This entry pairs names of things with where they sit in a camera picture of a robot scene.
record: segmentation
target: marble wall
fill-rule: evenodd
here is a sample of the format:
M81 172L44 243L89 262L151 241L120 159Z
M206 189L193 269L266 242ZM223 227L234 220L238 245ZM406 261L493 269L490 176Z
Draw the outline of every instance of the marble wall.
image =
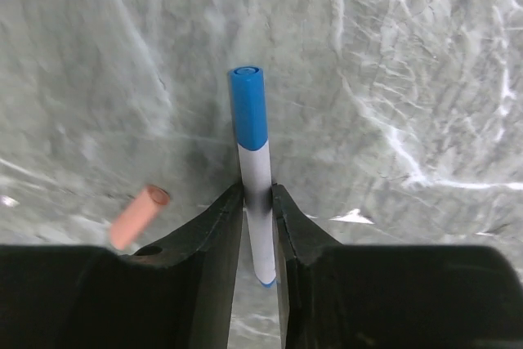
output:
M138 244L201 212L237 178L226 71L255 64L273 175L323 228L522 273L522 50L523 0L0 0L0 241L107 245L146 182L172 204ZM354 208L373 225L330 221ZM275 347L243 250L230 345Z

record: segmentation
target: gray background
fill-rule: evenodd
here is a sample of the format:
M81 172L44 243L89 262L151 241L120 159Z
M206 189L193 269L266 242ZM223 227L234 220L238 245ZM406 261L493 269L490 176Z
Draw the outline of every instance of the gray background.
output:
M109 247L148 182L172 203L128 252L202 212L238 176L226 71L255 64L273 176L324 229L521 274L522 49L523 0L0 0L0 242ZM330 221L354 208L374 225ZM230 347L277 347L244 240Z

